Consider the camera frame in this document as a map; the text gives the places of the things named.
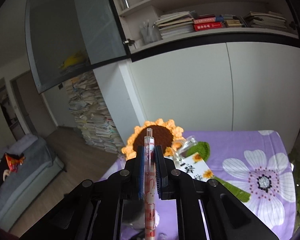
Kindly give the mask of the pink checked bunny pen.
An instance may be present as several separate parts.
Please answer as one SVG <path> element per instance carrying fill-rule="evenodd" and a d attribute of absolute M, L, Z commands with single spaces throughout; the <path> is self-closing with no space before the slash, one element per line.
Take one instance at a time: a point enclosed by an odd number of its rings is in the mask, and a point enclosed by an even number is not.
<path fill-rule="evenodd" d="M 145 239 L 155 239 L 155 163 L 153 129 L 146 129 L 144 138 Z"/>

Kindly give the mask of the grey perforated pen holder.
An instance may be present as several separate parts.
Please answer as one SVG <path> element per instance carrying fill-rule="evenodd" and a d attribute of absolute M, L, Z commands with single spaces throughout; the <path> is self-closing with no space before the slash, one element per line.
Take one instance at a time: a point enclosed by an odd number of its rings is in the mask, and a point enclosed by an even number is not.
<path fill-rule="evenodd" d="M 145 202 L 140 200 L 124 200 L 122 224 L 135 230 L 145 229 Z"/>

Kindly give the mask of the purple floral tablecloth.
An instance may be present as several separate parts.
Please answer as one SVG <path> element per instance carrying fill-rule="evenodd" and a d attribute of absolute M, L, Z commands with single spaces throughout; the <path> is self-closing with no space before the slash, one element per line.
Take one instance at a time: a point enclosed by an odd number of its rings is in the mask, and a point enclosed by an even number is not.
<path fill-rule="evenodd" d="M 291 165 L 279 133 L 273 130 L 203 132 L 185 131 L 207 142 L 205 161 L 216 176 L 250 193 L 245 203 L 279 239 L 294 231 L 296 193 Z"/>

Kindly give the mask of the white sunflower greeting card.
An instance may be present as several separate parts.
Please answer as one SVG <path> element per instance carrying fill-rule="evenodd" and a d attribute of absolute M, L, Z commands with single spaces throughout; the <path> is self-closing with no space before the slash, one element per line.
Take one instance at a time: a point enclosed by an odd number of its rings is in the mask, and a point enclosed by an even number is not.
<path fill-rule="evenodd" d="M 207 182 L 209 179 L 214 178 L 212 170 L 198 152 L 186 158 L 181 155 L 178 158 L 172 157 L 172 160 L 174 161 L 176 169 L 185 172 L 193 179 Z"/>

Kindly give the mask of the grey sofa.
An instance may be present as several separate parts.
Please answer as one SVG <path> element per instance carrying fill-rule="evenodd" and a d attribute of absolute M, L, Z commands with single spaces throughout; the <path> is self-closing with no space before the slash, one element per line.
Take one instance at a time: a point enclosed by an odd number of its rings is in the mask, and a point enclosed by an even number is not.
<path fill-rule="evenodd" d="M 0 158 L 0 228 L 8 232 L 65 165 L 41 138 L 27 134 Z"/>

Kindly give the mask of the white ribbon bow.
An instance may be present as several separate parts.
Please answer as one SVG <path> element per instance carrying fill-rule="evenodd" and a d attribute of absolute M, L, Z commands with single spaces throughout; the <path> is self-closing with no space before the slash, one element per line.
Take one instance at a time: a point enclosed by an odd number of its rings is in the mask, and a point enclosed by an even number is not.
<path fill-rule="evenodd" d="M 177 162 L 181 162 L 185 156 L 186 152 L 193 146 L 198 144 L 195 136 L 189 136 L 186 139 L 180 139 L 172 142 L 172 152 L 173 152 L 173 160 Z"/>

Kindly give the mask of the stack of papers and books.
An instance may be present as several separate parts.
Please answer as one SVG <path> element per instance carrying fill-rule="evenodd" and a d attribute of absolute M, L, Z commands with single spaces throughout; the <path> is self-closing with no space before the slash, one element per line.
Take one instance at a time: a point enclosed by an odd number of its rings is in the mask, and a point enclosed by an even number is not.
<path fill-rule="evenodd" d="M 124 143 L 111 117 L 94 72 L 65 81 L 69 110 L 85 142 L 109 153 L 120 153 Z"/>

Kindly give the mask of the crocheted sunflower with green stem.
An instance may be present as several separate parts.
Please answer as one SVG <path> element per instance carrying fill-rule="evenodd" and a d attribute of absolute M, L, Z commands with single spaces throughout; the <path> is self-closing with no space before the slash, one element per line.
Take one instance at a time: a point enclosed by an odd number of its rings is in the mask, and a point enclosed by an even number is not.
<path fill-rule="evenodd" d="M 162 151 L 165 157 L 172 159 L 173 152 L 171 149 L 172 142 L 180 139 L 186 139 L 183 137 L 183 128 L 176 126 L 174 120 L 170 119 L 164 121 L 158 119 L 156 121 L 146 121 L 143 126 L 134 127 L 133 134 L 128 138 L 126 146 L 121 149 L 122 154 L 126 159 L 132 159 L 136 157 L 138 146 L 143 145 L 144 138 L 146 136 L 146 129 L 151 128 L 154 132 L 154 142 L 162 147 Z M 186 156 L 191 156 L 194 153 L 199 153 L 205 162 L 210 157 L 210 145 L 207 142 L 198 141 L 196 146 L 191 147 Z M 233 193 L 241 202 L 246 203 L 250 200 L 251 194 L 238 187 L 231 185 L 230 183 L 217 178 L 214 175 L 215 180 L 225 186 L 231 193 Z"/>

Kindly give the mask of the white bookshelf cabinet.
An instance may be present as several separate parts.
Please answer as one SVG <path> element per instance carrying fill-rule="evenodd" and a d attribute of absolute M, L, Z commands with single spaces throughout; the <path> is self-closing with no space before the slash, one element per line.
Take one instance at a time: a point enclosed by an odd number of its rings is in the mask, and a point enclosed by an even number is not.
<path fill-rule="evenodd" d="M 300 42 L 258 31 L 202 32 L 137 53 L 123 44 L 113 0 L 94 0 L 94 73 L 122 141 L 144 121 L 187 131 L 300 131 Z"/>

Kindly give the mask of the glass cabinet door left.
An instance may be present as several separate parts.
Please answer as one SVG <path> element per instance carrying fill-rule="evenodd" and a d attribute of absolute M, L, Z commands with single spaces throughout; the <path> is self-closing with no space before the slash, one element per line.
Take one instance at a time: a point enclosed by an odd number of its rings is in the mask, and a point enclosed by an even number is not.
<path fill-rule="evenodd" d="M 130 56 L 114 0 L 27 0 L 25 40 L 38 93 Z"/>

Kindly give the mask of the red books on shelf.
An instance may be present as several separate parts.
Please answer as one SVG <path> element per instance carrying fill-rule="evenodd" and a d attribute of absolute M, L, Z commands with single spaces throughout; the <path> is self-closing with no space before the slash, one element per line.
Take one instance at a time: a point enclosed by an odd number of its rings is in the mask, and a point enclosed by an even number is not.
<path fill-rule="evenodd" d="M 223 27 L 223 21 L 224 18 L 222 16 L 193 20 L 194 30 L 202 31 L 209 29 L 219 29 Z"/>

